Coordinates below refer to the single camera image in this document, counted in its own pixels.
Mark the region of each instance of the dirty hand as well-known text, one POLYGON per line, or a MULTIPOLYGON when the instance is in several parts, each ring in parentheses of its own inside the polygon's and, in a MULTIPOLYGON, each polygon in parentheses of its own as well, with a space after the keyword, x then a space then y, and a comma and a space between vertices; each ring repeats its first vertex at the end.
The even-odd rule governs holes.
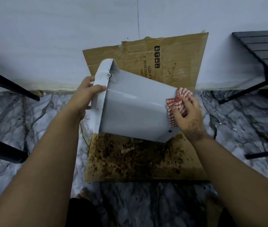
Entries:
POLYGON ((86 110, 91 109, 89 103, 93 96, 98 92, 106 90, 106 86, 91 84, 94 79, 94 76, 87 76, 83 82, 81 82, 65 107, 68 110, 78 113, 81 120, 85 117, 86 110))
POLYGON ((181 99, 188 111, 188 115, 183 118, 177 108, 173 109, 173 114, 178 127, 190 142, 207 137, 208 135, 204 130, 202 110, 197 99, 193 96, 190 97, 192 102, 183 96, 181 96, 181 99))

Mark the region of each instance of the red checkered cloth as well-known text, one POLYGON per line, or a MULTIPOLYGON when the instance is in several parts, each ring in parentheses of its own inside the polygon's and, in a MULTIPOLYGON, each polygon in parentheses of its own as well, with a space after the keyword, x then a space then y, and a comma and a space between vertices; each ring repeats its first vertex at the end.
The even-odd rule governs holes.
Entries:
POLYGON ((182 117, 187 116, 187 114, 188 114, 187 109, 185 108, 180 96, 184 96, 186 99, 188 99, 190 101, 189 97, 192 95, 193 94, 191 91, 187 90, 186 88, 181 87, 181 88, 178 88, 176 90, 176 97, 175 98, 166 99, 167 109, 168 109, 168 117, 169 117, 171 127, 177 126, 177 122, 176 122, 174 115, 173 115, 173 110, 172 110, 173 106, 178 109, 178 111, 181 113, 182 117))

